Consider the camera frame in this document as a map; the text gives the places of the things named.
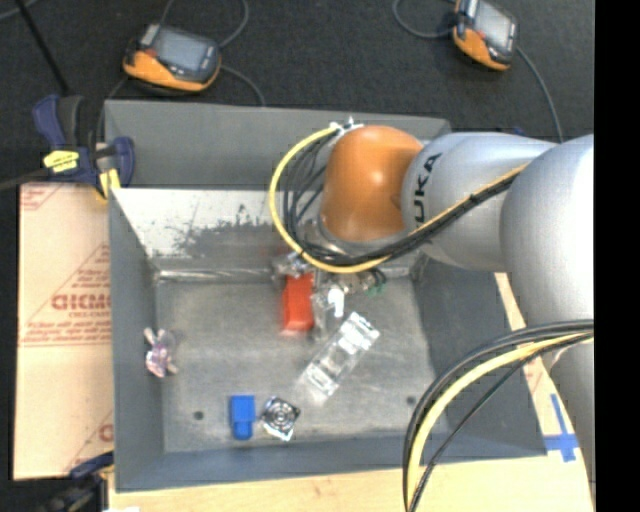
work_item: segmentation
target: blue tape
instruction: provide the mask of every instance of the blue tape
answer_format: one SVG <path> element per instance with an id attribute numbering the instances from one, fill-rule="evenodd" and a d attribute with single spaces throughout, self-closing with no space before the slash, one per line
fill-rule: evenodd
<path id="1" fill-rule="evenodd" d="M 578 438 L 575 434 L 571 434 L 567 431 L 567 425 L 564 422 L 562 410 L 560 409 L 560 401 L 558 399 L 558 395 L 556 395 L 555 393 L 551 394 L 551 403 L 553 404 L 553 408 L 556 411 L 556 417 L 558 418 L 558 423 L 560 424 L 561 433 L 558 435 L 544 436 L 544 444 L 547 448 L 547 451 L 560 450 L 560 453 L 562 454 L 562 460 L 564 462 L 574 461 L 576 460 L 575 450 L 580 447 L 578 445 Z"/>

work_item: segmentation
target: transparent container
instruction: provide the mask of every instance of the transparent container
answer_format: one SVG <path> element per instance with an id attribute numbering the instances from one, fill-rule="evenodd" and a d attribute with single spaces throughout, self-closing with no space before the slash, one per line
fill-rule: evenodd
<path id="1" fill-rule="evenodd" d="M 379 336 L 363 316 L 351 313 L 307 365 L 304 379 L 330 397 Z"/>

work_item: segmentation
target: black device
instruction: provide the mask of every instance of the black device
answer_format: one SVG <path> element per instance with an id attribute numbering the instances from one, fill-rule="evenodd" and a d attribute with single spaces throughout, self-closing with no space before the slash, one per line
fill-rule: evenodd
<path id="1" fill-rule="evenodd" d="M 131 77 L 173 91 L 200 92 L 215 80 L 220 48 L 209 38 L 160 23 L 131 41 L 122 63 Z"/>
<path id="2" fill-rule="evenodd" d="M 458 0 L 455 13 L 456 46 L 491 69 L 508 69 L 516 51 L 515 17 L 488 0 Z"/>

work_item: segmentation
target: gray bin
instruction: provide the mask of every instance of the gray bin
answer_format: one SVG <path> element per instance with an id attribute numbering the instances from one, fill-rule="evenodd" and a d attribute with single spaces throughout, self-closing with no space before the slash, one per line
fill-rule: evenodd
<path id="1" fill-rule="evenodd" d="M 116 488 L 160 489 L 398 467 L 415 400 L 457 358 L 507 330 L 491 274 L 419 258 L 392 269 L 385 293 L 351 299 L 381 332 L 323 406 L 295 385 L 321 345 L 280 332 L 270 258 L 285 250 L 265 189 L 295 142 L 353 115 L 421 140 L 442 120 L 348 112 L 109 101 L 108 137 L 136 144 L 135 180 L 110 201 Z M 175 333 L 177 375 L 146 371 L 145 327 Z M 499 374 L 473 386 L 439 421 L 428 450 Z M 284 443 L 254 424 L 231 435 L 228 399 L 277 395 L 301 408 Z M 521 374 L 447 450 L 445 460 L 543 454 Z"/>

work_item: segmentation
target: cable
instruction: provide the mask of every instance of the cable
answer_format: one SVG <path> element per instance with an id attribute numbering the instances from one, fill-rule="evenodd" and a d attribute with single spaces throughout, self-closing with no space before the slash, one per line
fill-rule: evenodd
<path id="1" fill-rule="evenodd" d="M 222 50 L 223 48 L 226 48 L 233 41 L 235 41 L 235 39 L 242 33 L 242 31 L 247 26 L 247 23 L 249 22 L 249 4 L 247 3 L 246 0 L 240 0 L 240 1 L 242 3 L 242 8 L 243 8 L 242 21 L 240 22 L 238 27 L 231 33 L 229 37 L 224 39 L 221 43 L 218 43 L 218 48 L 220 50 Z M 164 11 L 162 12 L 162 16 L 160 17 L 160 22 L 159 22 L 160 25 L 162 25 L 165 22 L 167 18 L 167 14 L 169 13 L 169 10 L 173 6 L 174 2 L 175 0 L 169 0 L 165 5 Z M 233 69 L 225 64 L 220 66 L 220 69 L 222 71 L 229 73 L 230 75 L 233 75 L 234 77 L 238 78 L 239 80 L 247 84 L 253 90 L 254 94 L 256 95 L 256 98 L 258 99 L 259 104 L 263 107 L 267 105 L 267 101 L 265 100 L 264 95 L 262 94 L 262 91 L 260 91 L 260 88 L 251 79 L 249 79 L 247 76 L 240 73 L 240 71 Z"/>
<path id="2" fill-rule="evenodd" d="M 222 41 L 218 45 L 220 49 L 226 46 L 229 46 L 229 44 L 231 44 L 234 41 L 234 39 L 238 37 L 240 33 L 244 30 L 244 27 L 247 26 L 247 22 L 249 21 L 249 4 L 247 4 L 246 0 L 240 0 L 240 1 L 242 2 L 242 6 L 244 7 L 244 17 L 242 18 L 242 21 L 240 22 L 240 25 L 238 26 L 238 28 L 229 37 L 227 37 L 224 41 Z"/>
<path id="3" fill-rule="evenodd" d="M 27 27 L 29 27 L 29 30 L 31 31 L 31 35 L 33 35 L 33 38 L 36 40 L 36 43 L 38 44 L 38 47 L 40 48 L 42 55 L 47 61 L 47 64 L 49 64 L 49 69 L 51 69 L 53 75 L 55 76 L 56 81 L 60 86 L 60 91 L 62 92 L 62 95 L 63 96 L 69 95 L 71 93 L 71 88 L 69 87 L 69 84 L 67 83 L 64 76 L 62 75 L 62 72 L 60 71 L 60 68 L 58 67 L 58 64 L 56 63 L 55 59 L 53 58 L 53 55 L 51 55 L 51 52 L 49 51 L 49 47 L 47 46 L 47 44 L 44 42 L 44 39 L 40 35 L 40 31 L 38 30 L 38 27 L 36 26 L 35 21 L 33 21 L 33 18 L 31 17 L 31 14 L 29 13 L 27 6 L 24 4 L 22 0 L 15 0 L 15 2 L 18 5 L 18 10 L 20 14 L 22 14 L 22 17 L 26 22 Z"/>
<path id="4" fill-rule="evenodd" d="M 160 25 L 162 25 L 167 19 L 167 14 L 169 14 L 169 10 L 173 6 L 173 2 L 175 2 L 175 0 L 169 0 L 164 6 L 164 11 L 162 11 L 162 16 L 160 16 L 160 21 L 158 22 Z"/>
<path id="5" fill-rule="evenodd" d="M 488 185 L 477 189 L 472 194 L 469 194 L 467 197 L 459 200 L 448 209 L 430 219 L 428 222 L 421 224 L 398 242 L 359 256 L 337 253 L 325 248 L 318 248 L 317 246 L 299 240 L 296 236 L 295 229 L 291 229 L 289 227 L 291 225 L 290 219 L 296 218 L 296 215 L 288 208 L 288 189 L 285 187 L 284 192 L 284 215 L 286 219 L 284 224 L 281 221 L 275 206 L 275 196 L 282 174 L 299 152 L 307 151 L 308 147 L 316 141 L 322 141 L 324 139 L 323 143 L 326 143 L 343 129 L 344 128 L 329 127 L 310 135 L 303 141 L 296 144 L 291 150 L 289 150 L 289 152 L 287 152 L 276 167 L 269 187 L 269 200 L 270 204 L 273 205 L 271 210 L 272 219 L 274 221 L 274 226 L 284 241 L 293 251 L 298 253 L 300 257 L 305 259 L 308 263 L 311 263 L 315 267 L 326 272 L 339 274 L 362 272 L 414 250 L 417 246 L 424 243 L 427 238 L 444 229 L 467 211 L 504 191 L 525 168 L 525 165 L 523 165 L 512 169 Z M 293 210 L 295 211 L 296 208 L 297 204 L 294 203 Z"/>
<path id="6" fill-rule="evenodd" d="M 593 321 L 564 322 L 521 329 L 468 354 L 449 370 L 444 372 L 425 392 L 420 399 L 407 429 L 403 454 L 403 489 L 405 507 L 409 510 L 411 503 L 410 489 L 416 489 L 417 467 L 422 447 L 435 420 L 444 407 L 466 386 L 499 366 L 504 366 L 517 359 L 539 354 L 547 347 L 556 348 L 565 342 L 577 340 L 585 333 L 592 335 Z M 491 356 L 491 359 L 477 364 L 477 361 Z M 465 370 L 464 375 L 456 379 L 456 375 Z"/>
<path id="7" fill-rule="evenodd" d="M 16 178 L 9 178 L 8 180 L 0 182 L 0 192 L 9 188 L 17 187 L 18 185 L 23 185 L 24 183 L 29 183 L 30 181 L 40 181 L 46 177 L 47 172 L 44 169 L 38 169 L 33 172 L 22 174 Z"/>
<path id="8" fill-rule="evenodd" d="M 556 107 L 553 104 L 553 100 L 551 99 L 551 95 L 549 94 L 549 91 L 547 89 L 546 84 L 544 83 L 544 80 L 542 79 L 542 76 L 540 75 L 540 73 L 538 73 L 538 70 L 534 66 L 533 62 L 527 56 L 527 54 L 524 53 L 524 50 L 522 48 L 517 46 L 516 47 L 516 52 L 518 53 L 518 55 L 520 55 L 520 57 L 522 57 L 522 60 L 524 60 L 525 64 L 529 67 L 529 69 L 533 73 L 533 76 L 535 76 L 536 81 L 538 82 L 538 85 L 540 85 L 540 88 L 542 89 L 542 92 L 544 93 L 544 97 L 547 100 L 547 105 L 549 106 L 549 110 L 551 111 L 551 117 L 553 118 L 553 124 L 555 125 L 556 132 L 558 134 L 558 140 L 560 141 L 560 143 L 564 142 L 564 136 L 562 134 L 562 127 L 560 126 L 560 120 L 558 119 L 558 113 L 556 112 Z"/>
<path id="9" fill-rule="evenodd" d="M 240 22 L 240 25 L 238 25 L 238 28 L 236 28 L 229 37 L 218 44 L 218 48 L 220 48 L 221 50 L 231 44 L 240 35 L 240 33 L 244 30 L 244 28 L 247 26 L 247 23 L 249 22 L 249 4 L 247 4 L 246 0 L 240 1 L 242 2 L 242 8 L 244 12 L 242 21 Z M 160 25 L 162 25 L 167 19 L 167 14 L 169 14 L 169 10 L 171 9 L 171 7 L 173 7 L 174 2 L 175 0 L 169 0 L 165 5 L 164 11 L 162 11 L 162 16 L 160 17 Z"/>
<path id="10" fill-rule="evenodd" d="M 445 1 L 448 2 L 448 3 L 455 3 L 454 0 L 445 0 Z M 406 30 L 410 34 L 412 34 L 412 35 L 414 35 L 416 37 L 420 37 L 422 39 L 439 39 L 439 38 L 446 37 L 447 35 L 449 35 L 451 29 L 446 30 L 446 31 L 442 31 L 442 32 L 423 33 L 423 32 L 418 32 L 417 30 L 411 28 L 400 17 L 400 14 L 398 12 L 398 6 L 400 5 L 400 2 L 402 2 L 402 0 L 394 0 L 393 4 L 391 6 L 391 9 L 393 11 L 393 16 L 395 17 L 396 21 L 398 22 L 398 24 L 404 30 Z M 563 135 L 563 132 L 562 132 L 562 127 L 560 126 L 560 120 L 558 119 L 558 113 L 556 112 L 555 105 L 553 103 L 553 100 L 551 99 L 551 95 L 549 94 L 549 91 L 547 89 L 547 86 L 546 86 L 542 76 L 538 72 L 536 66 L 533 64 L 533 61 L 528 57 L 528 55 L 524 52 L 524 50 L 522 48 L 520 48 L 519 46 L 517 46 L 517 45 L 516 45 L 516 53 L 522 58 L 522 60 L 524 60 L 525 64 L 529 68 L 529 70 L 533 73 L 533 76 L 535 77 L 536 82 L 538 83 L 538 85 L 542 89 L 542 92 L 544 93 L 544 96 L 545 96 L 545 100 L 547 102 L 547 106 L 549 107 L 549 110 L 551 112 L 551 117 L 553 119 L 553 124 L 554 124 L 555 129 L 556 129 L 556 134 L 557 134 L 557 137 L 558 137 L 558 141 L 560 143 L 564 142 L 564 135 Z"/>
<path id="11" fill-rule="evenodd" d="M 447 3 L 450 3 L 450 4 L 455 3 L 454 1 L 451 1 L 451 0 L 445 0 L 445 1 Z M 450 30 L 449 29 L 443 30 L 441 32 L 419 32 L 416 29 L 411 28 L 400 17 L 400 13 L 398 12 L 398 7 L 400 6 L 400 2 L 402 2 L 402 0 L 394 0 L 393 4 L 391 6 L 391 10 L 393 11 L 393 17 L 398 22 L 398 25 L 400 25 L 403 29 L 405 29 L 411 35 L 414 35 L 414 36 L 419 37 L 421 39 L 441 39 L 443 37 L 447 37 L 450 34 Z"/>
<path id="12" fill-rule="evenodd" d="M 571 348 L 571 346 L 576 345 L 577 343 L 583 343 L 586 342 L 588 340 L 592 339 L 592 336 L 589 335 L 584 335 L 584 336 L 578 336 L 576 338 L 573 338 L 571 340 L 569 340 L 568 342 L 565 342 L 565 344 L 563 344 L 563 348 L 561 348 L 560 350 L 569 350 Z M 489 388 L 489 390 L 487 390 L 482 397 L 480 397 L 480 399 L 473 405 L 473 407 L 464 415 L 464 417 L 458 422 L 458 425 L 452 430 L 452 432 L 449 434 L 449 436 L 447 436 L 447 438 L 445 439 L 445 441 L 440 445 L 440 447 L 434 452 L 434 454 L 427 460 L 425 461 L 425 471 L 422 474 L 422 477 L 420 478 L 420 482 L 418 483 L 416 490 L 414 492 L 413 495 L 413 501 L 411 503 L 411 506 L 409 507 L 409 512 L 415 512 L 415 510 L 417 510 L 419 504 L 420 504 L 420 500 L 422 498 L 422 494 L 424 493 L 426 484 L 429 480 L 429 477 L 431 476 L 431 473 L 433 473 L 433 470 L 435 469 L 436 464 L 438 463 L 438 461 L 440 460 L 440 458 L 442 457 L 442 455 L 444 454 L 444 452 L 446 451 L 446 449 L 448 448 L 448 446 L 451 444 L 451 442 L 453 441 L 453 439 L 455 438 L 455 436 L 460 432 L 460 430 L 462 430 L 462 428 L 469 422 L 469 420 L 475 416 L 475 414 L 482 409 L 482 407 L 489 401 L 489 399 L 498 391 L 498 389 L 500 389 L 502 387 L 502 385 L 509 380 L 509 378 L 516 373 L 518 370 L 522 369 L 526 364 L 528 364 L 529 362 L 531 362 L 532 360 L 540 357 L 542 355 L 543 352 L 547 352 L 550 350 L 555 350 L 556 347 L 549 347 L 547 349 L 541 349 L 538 352 L 530 355 L 529 357 L 521 360 L 518 362 L 518 364 L 514 365 L 512 368 L 510 368 L 501 378 L 498 382 L 496 382 L 493 386 L 491 386 L 491 388 Z"/>
<path id="13" fill-rule="evenodd" d="M 122 79 L 120 79 L 120 81 L 118 83 L 116 83 L 116 85 L 114 85 L 111 88 L 111 91 L 109 91 L 109 94 L 107 94 L 107 96 L 105 96 L 104 101 L 113 98 L 127 80 L 128 80 L 127 76 L 125 76 Z M 100 115 L 98 116 L 98 122 L 96 123 L 96 129 L 95 129 L 94 132 L 89 134 L 89 147 L 90 148 L 94 148 L 95 144 L 97 144 L 98 142 L 101 142 L 102 139 L 104 138 L 104 133 L 103 133 L 103 130 L 102 130 L 102 125 L 103 125 L 103 122 L 104 122 L 104 101 L 102 102 L 102 108 L 100 109 Z"/>
<path id="14" fill-rule="evenodd" d="M 260 106 L 262 106 L 262 107 L 266 107 L 267 106 L 267 100 L 264 99 L 264 95 L 262 94 L 262 92 L 260 91 L 258 86 L 254 82 L 252 82 L 248 77 L 246 77 L 245 75 L 240 73 L 240 71 L 238 71 L 236 69 L 233 69 L 233 68 L 230 68 L 229 66 L 227 66 L 225 64 L 222 64 L 222 66 L 220 66 L 220 69 L 222 71 L 225 71 L 225 72 L 229 73 L 230 75 L 235 76 L 236 78 L 239 78 L 244 83 L 246 83 L 249 87 L 251 87 L 251 89 L 253 89 L 253 92 L 255 93 L 256 97 L 258 98 L 258 102 L 260 103 Z"/>
<path id="15" fill-rule="evenodd" d="M 30 0 L 29 2 L 27 2 L 25 4 L 25 7 L 28 9 L 33 4 L 35 4 L 37 1 L 38 0 Z M 5 12 L 0 14 L 0 22 L 6 20 L 8 18 L 11 18 L 11 17 L 13 17 L 13 16 L 15 16 L 16 14 L 19 14 L 19 13 L 20 13 L 20 9 L 18 9 L 17 7 L 14 7 L 13 9 L 7 9 Z"/>

